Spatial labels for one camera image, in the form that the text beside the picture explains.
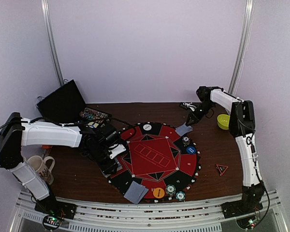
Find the red triangle token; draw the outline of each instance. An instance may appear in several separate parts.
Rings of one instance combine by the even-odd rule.
[[[228,166],[216,164],[216,168],[218,169],[220,176],[222,176],[228,169]]]

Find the white mug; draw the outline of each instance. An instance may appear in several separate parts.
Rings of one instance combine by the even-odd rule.
[[[45,164],[48,160],[53,161],[49,168]],[[32,156],[28,159],[28,163],[45,182],[47,182],[49,185],[53,183],[54,177],[52,175],[52,170],[55,165],[55,160],[53,157],[47,156],[42,159],[41,156]]]

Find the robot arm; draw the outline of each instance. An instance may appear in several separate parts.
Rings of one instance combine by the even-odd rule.
[[[253,104],[225,92],[219,87],[199,87],[197,95],[201,103],[190,111],[186,125],[198,123],[216,104],[230,112],[229,131],[239,147],[243,166],[243,195],[239,202],[225,203],[222,208],[226,218],[254,212],[260,205],[264,185],[259,171],[255,148],[255,118]]]
[[[7,120],[11,124],[0,132],[0,166],[12,174],[25,186],[37,200],[36,210],[55,215],[61,210],[73,217],[74,205],[60,203],[51,188],[39,177],[27,160],[21,155],[21,146],[27,145],[62,145],[82,147],[97,161],[103,173],[116,171],[117,163],[113,158],[124,152],[124,142],[116,129],[106,124],[93,130],[88,127],[58,126],[49,122],[31,123],[23,119],[20,113],[12,113]],[[108,148],[116,145],[117,149]]]

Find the white poker chip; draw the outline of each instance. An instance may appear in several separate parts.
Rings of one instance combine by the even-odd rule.
[[[152,126],[151,125],[149,125],[149,124],[145,124],[144,126],[143,126],[143,129],[146,131],[150,131],[151,130],[151,128],[152,128]]]

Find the wooden table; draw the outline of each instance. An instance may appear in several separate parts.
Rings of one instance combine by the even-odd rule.
[[[188,115],[188,111],[179,108],[178,103],[91,104],[89,107],[111,113],[131,124],[151,121],[178,127]],[[243,171],[239,150],[230,133],[217,126],[217,116],[224,114],[225,110],[221,107],[214,110],[211,119],[204,117],[189,133],[201,153],[202,169],[196,182],[187,191],[186,201],[241,193]],[[125,127],[118,122],[112,124],[118,129]],[[82,157],[78,149],[55,146],[51,156],[56,160],[53,169],[55,180],[51,186],[56,196],[92,202],[130,203],[107,182],[97,164]],[[215,164],[229,168],[220,177]]]

